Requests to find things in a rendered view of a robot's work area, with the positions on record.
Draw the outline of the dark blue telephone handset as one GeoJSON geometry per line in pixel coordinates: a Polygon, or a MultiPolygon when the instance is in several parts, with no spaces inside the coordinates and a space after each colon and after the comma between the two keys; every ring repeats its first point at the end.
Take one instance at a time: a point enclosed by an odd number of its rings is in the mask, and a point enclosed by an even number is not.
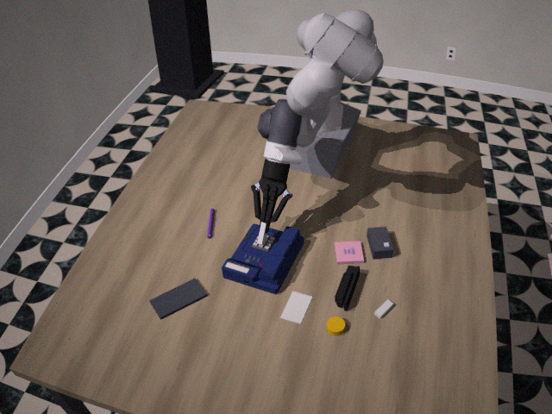
{"type": "Polygon", "coordinates": [[[269,255],[264,267],[260,271],[260,276],[272,281],[277,280],[279,277],[286,256],[289,254],[291,248],[294,248],[299,239],[299,229],[295,229],[289,226],[285,227],[279,243],[274,249],[273,253],[269,255]]]}

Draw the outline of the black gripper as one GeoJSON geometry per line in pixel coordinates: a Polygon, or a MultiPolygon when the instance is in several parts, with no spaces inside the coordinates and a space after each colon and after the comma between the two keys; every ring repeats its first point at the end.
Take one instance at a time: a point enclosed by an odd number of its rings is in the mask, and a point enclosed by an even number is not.
{"type": "Polygon", "coordinates": [[[286,185],[289,169],[290,164],[282,164],[265,159],[259,183],[251,185],[254,194],[254,214],[260,220],[260,233],[257,243],[261,245],[266,242],[270,223],[277,222],[287,201],[292,197],[286,185]],[[260,204],[260,188],[263,192],[262,208],[260,204]],[[274,212],[276,201],[283,192],[283,198],[274,212]]]}

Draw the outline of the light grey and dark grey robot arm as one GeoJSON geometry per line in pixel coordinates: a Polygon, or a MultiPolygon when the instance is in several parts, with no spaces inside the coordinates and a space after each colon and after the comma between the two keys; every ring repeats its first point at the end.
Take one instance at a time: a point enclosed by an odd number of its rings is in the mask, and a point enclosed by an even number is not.
{"type": "Polygon", "coordinates": [[[378,76],[384,63],[373,31],[370,15],[357,9],[336,18],[321,13],[301,22],[297,39],[310,61],[288,85],[287,99],[260,114],[258,130],[267,139],[267,160],[301,164],[297,146],[309,146],[317,132],[341,130],[345,74],[365,84],[378,76]]]}

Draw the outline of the pink sticky note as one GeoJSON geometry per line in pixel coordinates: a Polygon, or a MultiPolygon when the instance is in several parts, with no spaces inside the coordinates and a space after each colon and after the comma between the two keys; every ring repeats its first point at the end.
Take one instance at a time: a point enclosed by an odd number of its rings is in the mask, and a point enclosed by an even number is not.
{"type": "Polygon", "coordinates": [[[335,242],[336,264],[364,263],[360,241],[335,242]]]}

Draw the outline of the yellow short cylinder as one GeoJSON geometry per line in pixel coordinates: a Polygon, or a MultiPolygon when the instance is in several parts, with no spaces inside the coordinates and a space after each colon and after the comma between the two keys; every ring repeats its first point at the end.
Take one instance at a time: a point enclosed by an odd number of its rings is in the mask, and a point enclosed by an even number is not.
{"type": "Polygon", "coordinates": [[[327,321],[326,330],[333,336],[339,336],[345,330],[345,322],[340,317],[332,317],[327,321]]]}

